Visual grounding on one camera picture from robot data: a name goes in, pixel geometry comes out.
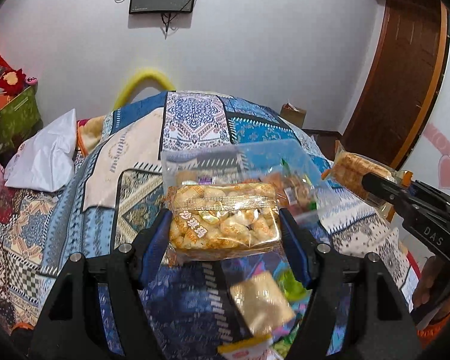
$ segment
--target white pillow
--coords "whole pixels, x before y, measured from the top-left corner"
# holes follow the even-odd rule
[[[5,185],[55,192],[75,174],[73,153],[77,144],[75,109],[54,120],[25,141],[5,168]]]

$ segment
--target yellow foam tube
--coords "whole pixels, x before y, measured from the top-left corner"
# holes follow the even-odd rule
[[[155,80],[165,91],[176,91],[175,85],[172,84],[172,81],[170,81],[168,77],[162,72],[159,72],[155,69],[142,69],[128,81],[127,85],[125,85],[125,88],[123,88],[123,90],[118,95],[115,104],[113,104],[112,111],[123,107],[130,100],[132,100],[130,97],[133,91],[141,82],[145,80]]]

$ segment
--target brown box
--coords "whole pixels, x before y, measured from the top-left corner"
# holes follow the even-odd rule
[[[295,107],[296,110],[291,108],[288,104],[282,105],[280,116],[294,124],[298,128],[303,128],[303,122],[305,121],[305,115],[307,112],[304,109]]]

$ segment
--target pink heart decal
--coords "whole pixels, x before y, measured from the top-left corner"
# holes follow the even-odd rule
[[[438,162],[438,188],[450,190],[450,156],[444,155]]]

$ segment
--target patchwork bedspread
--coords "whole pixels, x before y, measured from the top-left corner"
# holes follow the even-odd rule
[[[152,224],[164,197],[161,150],[292,138],[320,170],[330,166],[312,138],[273,110],[216,93],[162,92],[92,122],[94,128],[102,126],[101,137],[83,139],[92,142],[90,154],[77,152],[75,177],[64,190],[18,190],[10,218],[0,213],[0,322],[7,331],[17,322],[36,324],[70,254],[108,254]],[[398,230],[347,190],[335,186],[334,191],[341,203],[320,218],[316,238],[343,254],[377,252],[410,304],[418,278],[398,246]],[[163,266],[140,298],[164,354],[211,359],[217,357],[217,345],[242,339],[245,329],[217,283],[232,285],[263,270],[277,279],[286,266],[281,251],[183,268]],[[109,348],[121,353],[107,286],[100,286],[99,293]],[[297,315],[303,315],[308,299],[292,304]],[[344,287],[330,353],[341,347],[348,300]],[[274,334],[279,337],[292,327]]]

